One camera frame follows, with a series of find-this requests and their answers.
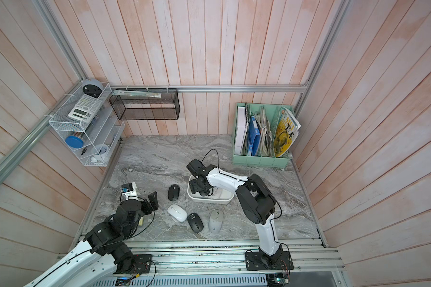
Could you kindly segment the white plastic storage box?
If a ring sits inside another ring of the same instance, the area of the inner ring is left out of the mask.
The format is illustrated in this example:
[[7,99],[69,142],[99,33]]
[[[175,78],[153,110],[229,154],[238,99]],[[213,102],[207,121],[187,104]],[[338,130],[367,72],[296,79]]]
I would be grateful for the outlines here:
[[235,190],[237,189],[235,184],[238,181],[215,173],[208,176],[208,183],[212,186],[209,192],[213,192],[209,196],[201,196],[199,192],[192,193],[190,183],[188,183],[187,194],[189,198],[197,203],[228,204],[234,198]]

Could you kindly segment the black smooth mouse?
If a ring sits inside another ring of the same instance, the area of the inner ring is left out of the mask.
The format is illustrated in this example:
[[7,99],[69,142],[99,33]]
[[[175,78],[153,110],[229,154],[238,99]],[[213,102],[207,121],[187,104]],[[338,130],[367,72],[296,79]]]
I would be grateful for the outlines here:
[[171,202],[177,201],[180,196],[180,186],[172,184],[168,189],[168,200]]

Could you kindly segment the white smooth mouse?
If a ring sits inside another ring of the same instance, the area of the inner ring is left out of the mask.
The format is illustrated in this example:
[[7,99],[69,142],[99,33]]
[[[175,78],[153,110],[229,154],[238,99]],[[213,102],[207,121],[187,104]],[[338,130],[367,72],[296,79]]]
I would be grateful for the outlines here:
[[177,204],[172,204],[167,209],[167,213],[171,215],[171,218],[174,222],[184,222],[188,217],[187,212]]

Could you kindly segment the black ribbed mouse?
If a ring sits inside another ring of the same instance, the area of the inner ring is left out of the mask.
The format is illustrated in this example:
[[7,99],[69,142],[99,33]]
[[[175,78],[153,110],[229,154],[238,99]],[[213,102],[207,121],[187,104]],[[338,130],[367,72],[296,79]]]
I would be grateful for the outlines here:
[[204,229],[204,224],[201,220],[201,217],[197,213],[189,214],[187,221],[194,233],[200,233]]

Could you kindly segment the grey mouse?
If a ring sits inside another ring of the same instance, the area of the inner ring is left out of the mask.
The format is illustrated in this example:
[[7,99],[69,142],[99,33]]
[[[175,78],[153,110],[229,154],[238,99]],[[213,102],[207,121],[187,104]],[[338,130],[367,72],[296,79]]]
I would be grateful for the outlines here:
[[213,210],[208,222],[209,231],[212,233],[219,233],[223,225],[223,220],[224,213],[221,210]]

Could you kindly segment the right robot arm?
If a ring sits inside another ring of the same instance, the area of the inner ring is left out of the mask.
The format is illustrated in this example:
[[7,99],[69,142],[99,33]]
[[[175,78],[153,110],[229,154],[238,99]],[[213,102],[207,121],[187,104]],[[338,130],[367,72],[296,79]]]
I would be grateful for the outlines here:
[[193,179],[189,181],[192,194],[208,197],[218,188],[235,194],[245,216],[255,224],[259,236],[259,252],[271,262],[277,261],[283,249],[276,241],[274,219],[277,200],[260,176],[242,177],[223,172],[218,166],[204,166],[198,159],[187,165]]

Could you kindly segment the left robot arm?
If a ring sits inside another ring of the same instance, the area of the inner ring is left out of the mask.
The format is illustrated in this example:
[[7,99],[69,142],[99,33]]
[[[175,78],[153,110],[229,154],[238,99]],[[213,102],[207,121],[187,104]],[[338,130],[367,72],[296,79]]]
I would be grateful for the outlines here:
[[146,199],[134,193],[126,196],[114,214],[97,224],[71,251],[42,275],[27,284],[29,287],[89,287],[111,275],[130,274],[121,284],[155,268],[152,255],[135,255],[125,241],[138,234],[140,219],[158,210],[158,194]]

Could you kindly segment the blue folder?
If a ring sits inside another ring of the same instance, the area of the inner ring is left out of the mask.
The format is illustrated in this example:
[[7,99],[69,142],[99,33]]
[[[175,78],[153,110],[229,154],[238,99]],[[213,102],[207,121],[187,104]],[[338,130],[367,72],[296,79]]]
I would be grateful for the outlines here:
[[261,140],[261,131],[257,123],[256,117],[250,117],[249,131],[248,131],[248,156],[257,156],[257,152]]

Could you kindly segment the white binder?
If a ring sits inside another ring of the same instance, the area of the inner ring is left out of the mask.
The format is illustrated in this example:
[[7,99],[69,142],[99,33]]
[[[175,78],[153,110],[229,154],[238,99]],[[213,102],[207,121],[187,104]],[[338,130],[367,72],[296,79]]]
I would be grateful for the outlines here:
[[234,142],[234,154],[243,155],[244,153],[244,142],[245,136],[248,128],[248,106],[243,104],[243,106],[237,107],[237,120],[236,120],[236,131],[235,131],[235,142]]

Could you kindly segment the green file organizer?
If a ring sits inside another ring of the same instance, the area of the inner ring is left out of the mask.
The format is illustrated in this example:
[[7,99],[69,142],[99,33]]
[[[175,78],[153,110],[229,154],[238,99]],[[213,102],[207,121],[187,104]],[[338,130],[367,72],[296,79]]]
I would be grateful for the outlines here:
[[[275,132],[277,129],[277,125],[280,120],[282,108],[288,109],[295,115],[293,106],[291,105],[273,105],[273,104],[252,104],[252,103],[236,103],[235,108],[235,121],[233,124],[233,133],[232,133],[232,146],[235,148],[235,138],[237,133],[237,116],[238,116],[238,107],[243,106],[247,107],[250,114],[255,114],[261,110],[261,107],[264,108],[266,118],[269,121],[269,128],[272,132],[272,138],[275,136]],[[246,151],[243,151],[241,155],[235,155],[233,152],[232,163],[234,165],[243,165],[243,166],[261,166],[261,167],[275,167],[284,169],[289,164],[289,162],[293,159],[293,154],[291,150],[287,150],[281,157],[264,157],[259,153],[258,156],[246,155]]]

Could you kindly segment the yellow magazine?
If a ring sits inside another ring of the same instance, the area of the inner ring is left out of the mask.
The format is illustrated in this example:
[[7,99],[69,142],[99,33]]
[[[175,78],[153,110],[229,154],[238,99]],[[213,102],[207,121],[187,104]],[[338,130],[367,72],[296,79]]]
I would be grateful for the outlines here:
[[301,124],[288,108],[281,107],[274,136],[274,153],[276,158],[282,157],[299,136]]

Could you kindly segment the white calculator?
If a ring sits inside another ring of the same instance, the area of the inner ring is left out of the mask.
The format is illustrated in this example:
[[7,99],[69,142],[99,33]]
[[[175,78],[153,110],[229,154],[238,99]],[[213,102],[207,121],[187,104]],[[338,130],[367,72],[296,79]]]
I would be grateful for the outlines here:
[[69,112],[68,117],[90,123],[102,105],[100,99],[84,94]]

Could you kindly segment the round grey speaker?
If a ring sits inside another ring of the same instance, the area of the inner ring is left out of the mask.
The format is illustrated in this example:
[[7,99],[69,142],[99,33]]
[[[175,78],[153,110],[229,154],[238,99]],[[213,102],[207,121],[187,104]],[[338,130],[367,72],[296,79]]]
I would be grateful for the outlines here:
[[98,99],[104,89],[103,84],[96,79],[86,79],[82,82],[82,91],[84,94]]

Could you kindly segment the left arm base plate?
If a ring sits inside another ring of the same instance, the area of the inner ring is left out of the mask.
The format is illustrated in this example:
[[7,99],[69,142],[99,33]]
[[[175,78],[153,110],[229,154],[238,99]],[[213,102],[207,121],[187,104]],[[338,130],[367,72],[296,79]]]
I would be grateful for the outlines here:
[[151,264],[152,254],[127,255],[118,263],[116,274],[148,274]]

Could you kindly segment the black mesh wall basket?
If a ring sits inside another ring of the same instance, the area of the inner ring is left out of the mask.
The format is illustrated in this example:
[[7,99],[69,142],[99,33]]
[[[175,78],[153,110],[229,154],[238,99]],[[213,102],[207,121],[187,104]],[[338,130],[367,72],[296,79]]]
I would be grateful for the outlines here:
[[122,121],[178,120],[180,102],[176,89],[116,89],[109,103]]

